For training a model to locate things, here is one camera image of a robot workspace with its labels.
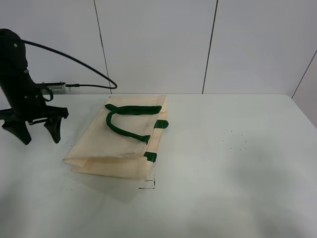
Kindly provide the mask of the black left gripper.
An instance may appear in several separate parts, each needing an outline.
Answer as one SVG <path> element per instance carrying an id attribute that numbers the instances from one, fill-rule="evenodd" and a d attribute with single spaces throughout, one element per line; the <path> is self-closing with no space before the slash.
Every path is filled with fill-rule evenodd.
<path id="1" fill-rule="evenodd" d="M 47 118 L 44 127 L 49 131 L 55 143 L 60 142 L 61 119 L 67 118 L 67 108 L 48 106 L 42 89 L 43 84 L 33 82 L 29 74 L 1 76 L 0 87 L 4 92 L 10 109 L 0 111 L 0 119 L 5 120 L 2 128 L 20 139 L 25 145 L 31 142 L 31 136 L 24 121 L 32 123 L 36 119 Z"/>

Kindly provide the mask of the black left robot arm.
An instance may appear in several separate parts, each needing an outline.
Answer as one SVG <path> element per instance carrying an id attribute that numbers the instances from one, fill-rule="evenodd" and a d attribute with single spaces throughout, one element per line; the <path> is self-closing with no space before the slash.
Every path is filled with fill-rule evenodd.
<path id="1" fill-rule="evenodd" d="M 26 125 L 43 123 L 59 143 L 61 120 L 68 117 L 68 109 L 47 105 L 53 99 L 51 89 L 31 79 L 25 44 L 8 29 L 0 31 L 0 87 L 11 106 L 0 112 L 4 130 L 27 145 L 31 136 Z"/>

